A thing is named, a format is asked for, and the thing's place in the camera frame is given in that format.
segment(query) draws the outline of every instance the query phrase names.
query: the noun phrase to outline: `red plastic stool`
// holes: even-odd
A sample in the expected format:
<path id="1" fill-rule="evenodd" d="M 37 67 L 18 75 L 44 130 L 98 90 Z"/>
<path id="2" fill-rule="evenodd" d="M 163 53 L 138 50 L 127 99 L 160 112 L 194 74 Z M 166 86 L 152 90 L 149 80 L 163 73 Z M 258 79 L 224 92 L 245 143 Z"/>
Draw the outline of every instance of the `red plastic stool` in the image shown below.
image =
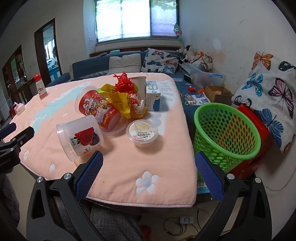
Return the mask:
<path id="1" fill-rule="evenodd" d="M 250 108 L 248 108 L 244 104 L 241 104 L 238 107 L 238 110 L 244 113 L 253 122 L 253 124 L 259 132 L 261 139 L 261 148 L 257 156 L 250 160 L 242 161 L 239 165 L 237 165 L 234 169 L 230 171 L 233 175 L 235 175 L 236 178 L 246 180 L 258 168 L 261 157 L 266 154 L 273 142 L 273 139 L 268 129 L 261 122 L 261 120 L 254 114 L 254 112 L 251 111 Z"/>

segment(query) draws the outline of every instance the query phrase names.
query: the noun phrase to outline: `blanket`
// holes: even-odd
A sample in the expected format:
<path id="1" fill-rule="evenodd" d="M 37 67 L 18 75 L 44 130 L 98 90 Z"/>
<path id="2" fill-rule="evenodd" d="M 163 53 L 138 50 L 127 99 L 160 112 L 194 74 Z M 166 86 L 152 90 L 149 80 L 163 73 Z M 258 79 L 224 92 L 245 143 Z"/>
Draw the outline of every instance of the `blanket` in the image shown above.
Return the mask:
<path id="1" fill-rule="evenodd" d="M 166 74 L 133 73 L 128 77 L 146 76 L 156 80 L 161 91 L 159 112 L 148 112 L 146 119 L 159 128 L 151 146 L 140 148 L 123 134 L 104 138 L 104 144 L 71 162 L 59 142 L 56 125 L 83 117 L 74 109 L 74 101 L 86 86 L 114 85 L 117 78 L 102 76 L 47 88 L 48 96 L 34 96 L 26 110 L 15 116 L 17 129 L 5 142 L 32 126 L 35 136 L 21 148 L 21 163 L 47 180 L 87 162 L 95 150 L 103 153 L 104 164 L 88 198 L 100 202 L 142 207 L 190 207 L 194 204 L 197 170 L 185 114 L 176 85 Z"/>
<path id="2" fill-rule="evenodd" d="M 296 67 L 270 53 L 257 52 L 249 78 L 232 97 L 232 102 L 243 103 L 254 110 L 285 153 L 296 135 L 295 90 Z"/>

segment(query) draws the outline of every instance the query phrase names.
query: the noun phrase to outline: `red cap bottle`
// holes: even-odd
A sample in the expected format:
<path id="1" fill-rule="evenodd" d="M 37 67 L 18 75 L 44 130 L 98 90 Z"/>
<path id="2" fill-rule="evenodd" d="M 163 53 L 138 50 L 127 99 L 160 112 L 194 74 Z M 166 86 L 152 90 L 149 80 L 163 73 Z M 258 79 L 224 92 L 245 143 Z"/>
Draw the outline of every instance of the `red cap bottle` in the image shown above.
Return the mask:
<path id="1" fill-rule="evenodd" d="M 34 76 L 34 80 L 36 82 L 36 87 L 37 87 L 37 90 L 38 90 L 39 97 L 42 100 L 46 96 L 48 96 L 48 93 L 47 93 L 46 88 L 45 88 L 45 86 L 43 84 L 43 81 L 41 79 L 41 75 L 40 74 L 36 74 Z"/>

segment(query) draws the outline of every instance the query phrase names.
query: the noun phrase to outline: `wooden cabinet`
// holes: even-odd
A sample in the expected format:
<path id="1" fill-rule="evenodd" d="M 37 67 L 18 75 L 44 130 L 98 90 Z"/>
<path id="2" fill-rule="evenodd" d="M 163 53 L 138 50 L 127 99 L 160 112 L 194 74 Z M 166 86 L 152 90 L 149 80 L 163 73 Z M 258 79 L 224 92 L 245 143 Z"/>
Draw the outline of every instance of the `wooden cabinet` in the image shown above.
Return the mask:
<path id="1" fill-rule="evenodd" d="M 2 72 L 7 92 L 13 102 L 26 104 L 33 98 L 30 84 L 34 80 L 27 79 L 22 59 L 22 46 L 19 46 L 11 55 Z"/>

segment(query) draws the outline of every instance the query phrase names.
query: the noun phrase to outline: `screw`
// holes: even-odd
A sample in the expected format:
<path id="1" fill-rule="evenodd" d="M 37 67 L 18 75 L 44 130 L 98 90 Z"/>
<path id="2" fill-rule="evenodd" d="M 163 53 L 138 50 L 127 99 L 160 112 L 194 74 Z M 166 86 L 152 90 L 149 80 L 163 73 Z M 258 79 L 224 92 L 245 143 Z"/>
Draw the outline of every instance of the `screw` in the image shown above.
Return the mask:
<path id="1" fill-rule="evenodd" d="M 256 177 L 256 178 L 255 178 L 255 182 L 257 182 L 257 183 L 261 183 L 261 179 L 258 178 L 258 177 Z"/>
<path id="2" fill-rule="evenodd" d="M 66 173 L 65 175 L 64 175 L 64 179 L 66 179 L 66 180 L 68 180 L 68 179 L 70 179 L 71 178 L 71 173 Z"/>
<path id="3" fill-rule="evenodd" d="M 38 183 L 40 183 L 40 182 L 42 182 L 42 181 L 43 181 L 43 177 L 38 177 L 38 178 L 37 178 L 37 182 L 38 182 Z"/>
<path id="4" fill-rule="evenodd" d="M 231 173 L 229 173 L 229 174 L 227 174 L 227 178 L 230 179 L 230 180 L 233 180 L 234 179 L 234 175 L 231 174 Z"/>

